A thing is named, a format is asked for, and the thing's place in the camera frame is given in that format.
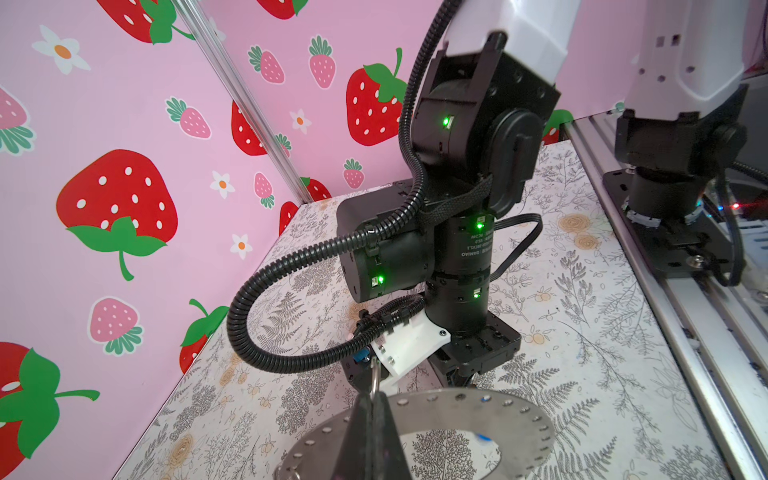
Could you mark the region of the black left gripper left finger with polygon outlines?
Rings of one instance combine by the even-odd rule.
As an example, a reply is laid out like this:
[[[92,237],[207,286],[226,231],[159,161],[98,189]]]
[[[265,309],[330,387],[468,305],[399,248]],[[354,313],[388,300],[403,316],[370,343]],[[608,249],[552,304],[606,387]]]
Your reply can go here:
[[[377,394],[360,395],[346,434],[346,478],[376,479],[375,413]]]

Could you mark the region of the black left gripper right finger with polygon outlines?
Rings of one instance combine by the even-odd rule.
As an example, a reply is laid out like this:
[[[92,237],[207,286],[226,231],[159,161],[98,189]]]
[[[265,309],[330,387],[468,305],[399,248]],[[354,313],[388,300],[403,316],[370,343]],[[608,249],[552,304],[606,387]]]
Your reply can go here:
[[[376,393],[376,478],[412,479],[392,410],[383,392]]]

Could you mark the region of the large silver keyring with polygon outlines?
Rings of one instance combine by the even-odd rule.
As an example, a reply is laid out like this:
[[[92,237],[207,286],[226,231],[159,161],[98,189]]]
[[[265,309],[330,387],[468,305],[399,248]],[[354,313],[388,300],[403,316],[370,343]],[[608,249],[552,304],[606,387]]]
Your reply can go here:
[[[524,479],[546,463],[555,428],[533,403],[499,391],[443,388],[387,396],[400,441],[437,432],[480,434],[499,450],[489,479]],[[346,434],[354,406],[320,423],[288,451],[276,479],[347,479]]]

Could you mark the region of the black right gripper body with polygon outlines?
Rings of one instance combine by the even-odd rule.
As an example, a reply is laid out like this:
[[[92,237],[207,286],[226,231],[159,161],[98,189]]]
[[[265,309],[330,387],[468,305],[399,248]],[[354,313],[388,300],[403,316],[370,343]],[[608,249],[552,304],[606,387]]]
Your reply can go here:
[[[428,361],[442,387],[468,387],[475,374],[485,374],[510,361],[520,346],[521,334],[488,311],[485,325],[477,333],[452,339]]]

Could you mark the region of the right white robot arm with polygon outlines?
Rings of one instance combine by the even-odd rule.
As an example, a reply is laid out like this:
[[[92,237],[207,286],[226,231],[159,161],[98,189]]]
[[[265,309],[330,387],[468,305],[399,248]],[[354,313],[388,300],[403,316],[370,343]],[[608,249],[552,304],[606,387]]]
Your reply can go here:
[[[414,313],[392,327],[362,313],[342,357],[358,391],[396,382],[428,361],[445,386],[465,386],[519,350],[521,337],[488,308],[504,273],[491,263],[496,230],[532,223],[512,216],[555,123],[555,83],[579,5],[575,1],[469,1],[430,37],[407,89],[399,133],[426,170],[423,206],[390,237],[340,257],[355,301],[424,285],[383,315]],[[747,87],[744,1],[651,1],[639,66],[619,117],[615,151],[635,174],[618,198],[648,259],[700,256],[723,285],[740,282],[744,247],[732,213],[727,234],[704,225],[701,199],[747,140],[738,118]]]

